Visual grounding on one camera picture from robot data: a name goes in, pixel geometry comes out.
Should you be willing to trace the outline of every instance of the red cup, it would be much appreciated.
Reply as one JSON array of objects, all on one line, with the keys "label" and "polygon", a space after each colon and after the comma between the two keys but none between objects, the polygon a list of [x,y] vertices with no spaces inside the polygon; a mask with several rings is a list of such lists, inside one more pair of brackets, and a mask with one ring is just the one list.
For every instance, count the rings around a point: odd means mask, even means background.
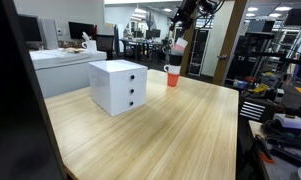
[{"label": "red cup", "polygon": [[179,79],[179,74],[168,73],[168,86],[176,87]]}]

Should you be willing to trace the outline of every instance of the wooden table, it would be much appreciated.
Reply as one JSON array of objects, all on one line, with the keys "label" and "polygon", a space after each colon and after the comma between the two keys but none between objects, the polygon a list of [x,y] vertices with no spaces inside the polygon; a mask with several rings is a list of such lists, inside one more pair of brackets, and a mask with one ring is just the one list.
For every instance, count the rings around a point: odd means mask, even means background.
[{"label": "wooden table", "polygon": [[110,117],[90,88],[46,99],[74,179],[235,179],[238,92],[149,70],[146,104]]}]

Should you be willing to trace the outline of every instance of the office chair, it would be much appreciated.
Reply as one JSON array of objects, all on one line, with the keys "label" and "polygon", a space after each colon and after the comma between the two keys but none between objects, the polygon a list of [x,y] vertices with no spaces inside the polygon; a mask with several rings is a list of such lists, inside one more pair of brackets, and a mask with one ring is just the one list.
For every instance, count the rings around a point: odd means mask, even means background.
[{"label": "office chair", "polygon": [[98,51],[104,51],[107,53],[107,60],[113,59],[113,35],[99,35],[96,36]]}]

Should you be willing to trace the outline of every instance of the wall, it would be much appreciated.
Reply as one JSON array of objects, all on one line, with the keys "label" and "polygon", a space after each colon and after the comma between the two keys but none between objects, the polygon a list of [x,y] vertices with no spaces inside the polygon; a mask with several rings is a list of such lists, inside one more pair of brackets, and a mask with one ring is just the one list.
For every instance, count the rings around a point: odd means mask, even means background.
[{"label": "wall", "polygon": [[[118,26],[119,39],[123,38],[123,31],[130,21],[136,7],[105,7],[104,21]],[[120,52],[123,52],[123,44],[119,43]]]},{"label": "wall", "polygon": [[151,29],[160,29],[160,39],[164,39],[168,36],[169,26],[168,26],[168,17],[157,12],[151,12],[152,17],[154,18],[153,25]]},{"label": "wall", "polygon": [[212,30],[204,57],[201,74],[214,76],[223,41],[230,21],[234,1],[225,1],[222,8],[215,14]]},{"label": "wall", "polygon": [[14,0],[19,14],[54,19],[62,31],[59,40],[71,40],[68,21],[104,24],[103,0]]}]

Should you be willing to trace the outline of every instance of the white drawer cabinet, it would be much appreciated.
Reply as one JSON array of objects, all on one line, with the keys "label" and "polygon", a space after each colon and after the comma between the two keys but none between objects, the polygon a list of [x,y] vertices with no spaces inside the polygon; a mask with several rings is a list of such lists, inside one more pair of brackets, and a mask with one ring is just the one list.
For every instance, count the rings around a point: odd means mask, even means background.
[{"label": "white drawer cabinet", "polygon": [[145,103],[146,66],[125,60],[89,63],[91,98],[115,116]]}]

